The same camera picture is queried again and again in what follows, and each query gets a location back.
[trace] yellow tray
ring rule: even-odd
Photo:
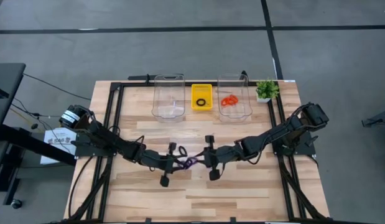
[[[206,102],[203,106],[197,104],[197,100],[203,99]],[[192,84],[191,86],[191,108],[193,110],[211,110],[213,108],[213,92],[211,84]]]

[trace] floor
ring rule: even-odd
[[[147,73],[216,79],[222,73],[246,70],[250,78],[296,80],[302,101],[319,103],[330,118],[328,126],[318,132],[315,147],[331,216],[385,223],[385,125],[361,125],[362,119],[385,110],[385,29],[368,27],[385,25],[385,0],[267,1],[275,27],[271,41],[260,28],[266,25],[262,2],[0,0],[0,62],[26,63],[27,74],[86,97],[91,96],[96,80],[125,80]],[[190,26],[256,28],[123,29]],[[285,26],[327,28],[276,29]],[[47,29],[60,31],[46,34]],[[35,34],[25,30],[35,30]],[[276,73],[273,62],[278,66]],[[16,98],[40,114],[60,115],[70,104],[89,105],[27,77]],[[57,125],[54,118],[46,120]],[[30,126],[12,112],[6,123]],[[27,153],[22,166],[38,162],[38,155]],[[18,175],[23,179],[16,197],[24,206],[18,210],[2,206],[4,194],[0,193],[0,223],[60,220],[73,169],[22,169]]]

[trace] red object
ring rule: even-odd
[[[227,96],[226,98],[222,99],[221,105],[222,106],[228,106],[228,105],[233,106],[233,105],[237,104],[238,101],[239,101],[238,97],[231,94],[230,96]]]

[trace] potted plant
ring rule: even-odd
[[[257,82],[257,102],[267,103],[279,94],[279,87],[271,80]]]

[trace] green plant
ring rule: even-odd
[[[279,94],[279,87],[271,80],[257,82],[256,92],[261,99],[273,98]]]

